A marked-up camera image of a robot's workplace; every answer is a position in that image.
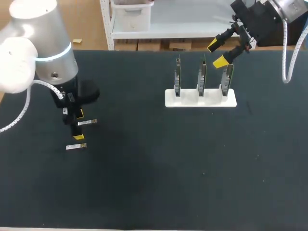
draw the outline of table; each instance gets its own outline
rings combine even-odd
[[[237,59],[236,108],[165,108],[175,59],[182,87],[194,88],[203,54],[77,51],[79,76],[102,93],[84,107],[99,121],[85,127],[84,151],[65,151],[74,141],[62,112],[33,86],[25,117],[0,135],[0,227],[304,230],[308,53],[288,85],[281,52]],[[206,53],[207,88],[220,82],[220,55]],[[25,96],[4,96],[0,127]]]

